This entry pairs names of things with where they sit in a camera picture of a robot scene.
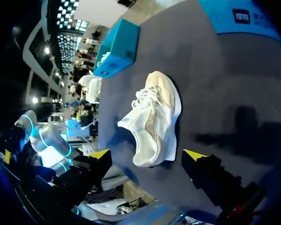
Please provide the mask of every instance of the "shoelace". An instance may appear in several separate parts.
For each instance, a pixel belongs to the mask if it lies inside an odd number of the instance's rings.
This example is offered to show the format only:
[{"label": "shoelace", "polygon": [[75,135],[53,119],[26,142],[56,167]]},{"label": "shoelace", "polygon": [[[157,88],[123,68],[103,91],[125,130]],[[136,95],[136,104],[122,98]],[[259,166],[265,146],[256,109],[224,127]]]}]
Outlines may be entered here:
[{"label": "shoelace", "polygon": [[141,89],[135,93],[137,97],[136,100],[133,100],[131,103],[132,108],[143,108],[143,102],[149,102],[150,107],[152,109],[152,115],[155,115],[155,102],[159,105],[162,105],[157,97],[157,87],[153,85],[149,85],[146,88]]}]

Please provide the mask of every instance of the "blue box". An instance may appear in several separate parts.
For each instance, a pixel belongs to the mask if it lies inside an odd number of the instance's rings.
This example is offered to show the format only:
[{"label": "blue box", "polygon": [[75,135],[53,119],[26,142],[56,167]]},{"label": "blue box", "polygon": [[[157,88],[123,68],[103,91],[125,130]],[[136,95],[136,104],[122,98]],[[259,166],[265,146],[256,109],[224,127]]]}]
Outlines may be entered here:
[{"label": "blue box", "polygon": [[[94,75],[103,78],[114,76],[135,62],[140,27],[121,19],[108,33],[97,54]],[[102,55],[110,52],[98,67]]]}]

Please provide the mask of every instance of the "crowd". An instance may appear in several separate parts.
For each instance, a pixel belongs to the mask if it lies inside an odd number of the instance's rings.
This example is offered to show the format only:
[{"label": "crowd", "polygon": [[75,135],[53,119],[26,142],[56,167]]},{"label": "crowd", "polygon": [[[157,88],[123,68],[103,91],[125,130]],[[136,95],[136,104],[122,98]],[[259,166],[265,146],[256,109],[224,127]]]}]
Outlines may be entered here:
[{"label": "crowd", "polygon": [[68,107],[77,107],[80,105],[87,105],[87,102],[81,98],[81,90],[83,87],[88,87],[90,80],[94,77],[92,71],[94,69],[97,53],[94,48],[100,45],[99,41],[101,31],[96,30],[92,33],[91,38],[85,38],[82,42],[90,45],[90,48],[79,49],[75,53],[73,71],[70,72],[70,80],[73,81],[69,86],[69,94],[73,99],[67,103]]}]

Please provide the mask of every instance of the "shoe tongue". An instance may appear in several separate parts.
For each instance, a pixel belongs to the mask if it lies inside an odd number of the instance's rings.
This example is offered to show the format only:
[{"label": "shoe tongue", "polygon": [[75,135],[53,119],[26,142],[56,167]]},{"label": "shoe tongue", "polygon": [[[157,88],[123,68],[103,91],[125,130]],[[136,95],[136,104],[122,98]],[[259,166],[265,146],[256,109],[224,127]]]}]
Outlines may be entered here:
[{"label": "shoe tongue", "polygon": [[151,108],[132,109],[122,120],[118,122],[118,127],[125,128],[131,132],[138,132],[145,127]]}]

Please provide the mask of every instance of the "cable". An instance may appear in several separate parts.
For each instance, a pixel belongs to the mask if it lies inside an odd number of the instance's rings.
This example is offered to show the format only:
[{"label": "cable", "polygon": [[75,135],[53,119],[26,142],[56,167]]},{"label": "cable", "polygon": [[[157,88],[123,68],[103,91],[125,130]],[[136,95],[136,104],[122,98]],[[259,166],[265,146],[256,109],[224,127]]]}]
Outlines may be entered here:
[{"label": "cable", "polygon": [[80,137],[81,139],[83,139],[86,143],[92,144],[88,139],[86,139],[85,137],[83,137],[83,134],[81,134],[81,133],[78,132],[77,130],[75,130],[75,129],[69,127],[69,126],[68,126],[67,124],[65,124],[65,123],[60,123],[60,122],[55,122],[55,121],[51,121],[51,122],[49,122],[49,123],[57,124],[57,125],[61,125],[61,126],[63,126],[63,127],[66,127],[66,128],[68,128],[68,129],[72,130],[72,131],[73,131],[74,133],[76,133],[77,135],[79,135],[79,137]]}]

